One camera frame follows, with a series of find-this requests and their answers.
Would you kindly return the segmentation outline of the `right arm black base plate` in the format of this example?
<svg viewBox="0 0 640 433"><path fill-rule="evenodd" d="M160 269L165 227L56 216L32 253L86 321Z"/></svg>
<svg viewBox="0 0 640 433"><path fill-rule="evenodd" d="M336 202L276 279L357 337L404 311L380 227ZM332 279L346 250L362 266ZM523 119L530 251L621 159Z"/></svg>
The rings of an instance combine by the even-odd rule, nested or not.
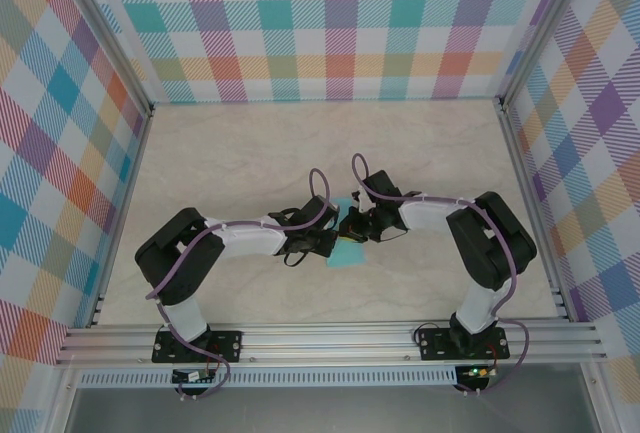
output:
<svg viewBox="0 0 640 433"><path fill-rule="evenodd" d="M421 328L416 340L423 361L504 360L511 356L505 330L500 327L475 335L464 329Z"/></svg>

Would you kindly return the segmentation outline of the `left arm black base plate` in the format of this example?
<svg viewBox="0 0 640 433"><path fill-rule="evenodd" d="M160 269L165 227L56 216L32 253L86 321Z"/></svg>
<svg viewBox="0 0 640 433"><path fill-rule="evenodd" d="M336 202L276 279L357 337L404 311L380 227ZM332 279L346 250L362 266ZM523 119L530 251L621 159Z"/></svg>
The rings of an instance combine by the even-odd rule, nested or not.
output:
<svg viewBox="0 0 640 433"><path fill-rule="evenodd" d="M192 341L191 345L216 354L229 363L237 363L242 347L242 332L209 330ZM205 363L208 360L208 356L184 346L169 330L159 330L156 333L151 353L152 363Z"/></svg>

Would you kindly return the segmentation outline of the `aluminium side rail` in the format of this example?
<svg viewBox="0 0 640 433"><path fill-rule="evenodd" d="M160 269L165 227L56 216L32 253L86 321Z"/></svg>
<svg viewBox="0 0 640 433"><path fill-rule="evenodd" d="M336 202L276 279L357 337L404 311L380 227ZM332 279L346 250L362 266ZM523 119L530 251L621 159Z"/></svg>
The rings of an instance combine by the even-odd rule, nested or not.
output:
<svg viewBox="0 0 640 433"><path fill-rule="evenodd" d="M151 104L149 112L146 114L142 124L139 145L134 156L134 162L127 177L122 204L115 217L114 230L109 242L107 255L104 264L96 277L94 288L89 296L88 310L84 314L82 322L80 323L83 329L91 328L94 325L94 320L99 315L99 304L104 301L106 296L155 112L156 106Z"/></svg>
<svg viewBox="0 0 640 433"><path fill-rule="evenodd" d="M558 316L564 320L573 322L575 320L575 311L571 301L566 297L567 291L564 280L554 253L552 252L549 235L544 227L542 209L538 203L533 181L528 175L523 149L518 141L512 120L508 114L508 108L503 105L500 97L494 98L493 103L511 162L515 169L521 196L531 222L533 237L536 241L538 254L548 278Z"/></svg>

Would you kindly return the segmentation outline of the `long aluminium base rail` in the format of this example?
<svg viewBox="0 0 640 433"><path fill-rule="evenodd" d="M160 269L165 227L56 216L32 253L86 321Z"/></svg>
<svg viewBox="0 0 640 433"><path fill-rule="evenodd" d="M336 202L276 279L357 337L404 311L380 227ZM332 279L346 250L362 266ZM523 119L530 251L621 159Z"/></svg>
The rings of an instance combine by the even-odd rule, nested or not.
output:
<svg viewBox="0 0 640 433"><path fill-rule="evenodd" d="M564 319L500 323L510 358L528 364L600 362L606 348L596 327ZM416 340L421 328L445 328L444 323L415 322L216 325L214 331L241 331L236 366L395 366L408 364L469 364L472 360L423 361ZM106 325L72 329L57 362L69 367L161 366L151 362L156 325Z"/></svg>

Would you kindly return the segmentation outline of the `aluminium frame post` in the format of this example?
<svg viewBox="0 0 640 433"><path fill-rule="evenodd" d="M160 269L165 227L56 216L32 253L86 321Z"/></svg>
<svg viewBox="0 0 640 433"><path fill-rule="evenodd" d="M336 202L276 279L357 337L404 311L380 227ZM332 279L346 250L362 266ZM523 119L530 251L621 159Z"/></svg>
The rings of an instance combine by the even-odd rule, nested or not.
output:
<svg viewBox="0 0 640 433"><path fill-rule="evenodd" d="M523 38L524 48L519 48L514 54L503 85L496 97L504 113L508 112L516 96L524 87L535 63L542 54L542 50L556 31L570 2L571 0L540 0L538 3L531 18L534 24L528 26L531 33L526 34Z"/></svg>
<svg viewBox="0 0 640 433"><path fill-rule="evenodd" d="M96 0L75 0L75 2L97 41L104 48L114 69L121 77L127 91L132 95L137 105L142 108L145 116L147 118L152 117L154 113L153 103L146 94L99 3Z"/></svg>

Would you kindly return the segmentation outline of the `teal square paper sheet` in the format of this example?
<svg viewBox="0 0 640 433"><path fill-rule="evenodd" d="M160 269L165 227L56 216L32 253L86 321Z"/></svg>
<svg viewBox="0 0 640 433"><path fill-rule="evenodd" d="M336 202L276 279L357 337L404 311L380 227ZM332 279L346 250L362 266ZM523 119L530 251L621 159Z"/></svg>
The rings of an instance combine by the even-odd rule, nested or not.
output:
<svg viewBox="0 0 640 433"><path fill-rule="evenodd" d="M352 200L347 197L336 198L332 200L332 203L339 210L338 219L333 227L334 231L338 231L339 223L346 218L349 208L352 206ZM330 256L326 259L326 265L329 268L346 268L362 265L365 261L364 247L361 243L339 238L336 240Z"/></svg>

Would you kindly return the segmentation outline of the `small black circuit board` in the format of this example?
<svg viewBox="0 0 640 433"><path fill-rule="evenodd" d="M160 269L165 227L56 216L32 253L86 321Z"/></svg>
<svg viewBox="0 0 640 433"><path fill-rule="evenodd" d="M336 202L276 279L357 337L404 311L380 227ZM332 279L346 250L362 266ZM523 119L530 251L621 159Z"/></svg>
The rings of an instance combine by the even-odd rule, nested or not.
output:
<svg viewBox="0 0 640 433"><path fill-rule="evenodd" d="M216 377L215 371L205 369L174 369L171 373L173 384L211 384Z"/></svg>

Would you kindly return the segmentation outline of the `grey metal panel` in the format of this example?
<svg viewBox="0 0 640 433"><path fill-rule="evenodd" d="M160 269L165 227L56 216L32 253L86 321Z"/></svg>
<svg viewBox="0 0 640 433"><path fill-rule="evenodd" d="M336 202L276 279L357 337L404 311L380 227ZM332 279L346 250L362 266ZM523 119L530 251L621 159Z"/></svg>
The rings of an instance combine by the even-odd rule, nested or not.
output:
<svg viewBox="0 0 640 433"><path fill-rule="evenodd" d="M180 401L164 389L83 389L65 433L600 433L577 394L466 398L420 387L228 389Z"/></svg>

